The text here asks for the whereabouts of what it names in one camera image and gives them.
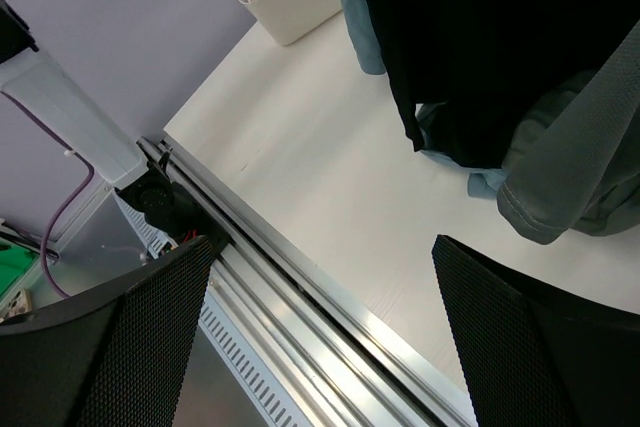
purple wall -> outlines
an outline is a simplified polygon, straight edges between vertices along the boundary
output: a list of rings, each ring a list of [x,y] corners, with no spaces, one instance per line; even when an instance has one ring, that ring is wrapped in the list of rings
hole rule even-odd
[[[158,134],[253,23],[236,0],[7,1],[133,138]],[[40,232],[84,168],[4,99],[0,112],[0,217]]]

wall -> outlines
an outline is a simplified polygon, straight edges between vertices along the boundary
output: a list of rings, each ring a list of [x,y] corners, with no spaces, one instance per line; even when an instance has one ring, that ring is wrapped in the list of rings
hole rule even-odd
[[[160,133],[253,23],[236,0],[7,1],[133,138]],[[84,167],[4,99],[0,112],[0,217],[41,232]]]

blue cloth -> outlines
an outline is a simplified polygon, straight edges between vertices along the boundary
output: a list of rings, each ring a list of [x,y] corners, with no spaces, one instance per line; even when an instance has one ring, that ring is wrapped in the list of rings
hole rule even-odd
[[[424,104],[418,112],[417,119],[420,123],[420,127],[422,128],[424,143],[427,146],[425,150],[421,150],[420,152],[440,165],[445,165],[447,167],[467,172],[469,174],[469,178],[467,179],[467,195],[469,197],[495,199],[498,194],[498,189],[507,178],[507,172],[504,169],[476,169],[461,167],[442,152],[428,150],[430,141],[427,129],[433,120],[436,110],[442,105],[445,105],[445,102],[440,104]]]
[[[367,1],[340,0],[340,2],[360,68],[367,74],[384,74],[387,69],[382,62],[380,44],[371,25]]]

green object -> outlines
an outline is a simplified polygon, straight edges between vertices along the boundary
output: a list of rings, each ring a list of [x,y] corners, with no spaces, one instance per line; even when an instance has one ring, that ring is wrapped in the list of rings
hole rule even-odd
[[[35,258],[30,250],[0,242],[0,295],[27,271]]]

pile of clothes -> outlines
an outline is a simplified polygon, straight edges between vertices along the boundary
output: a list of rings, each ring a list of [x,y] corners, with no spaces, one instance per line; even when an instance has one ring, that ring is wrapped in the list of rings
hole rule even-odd
[[[341,0],[414,150],[541,244],[640,224],[638,0]]]

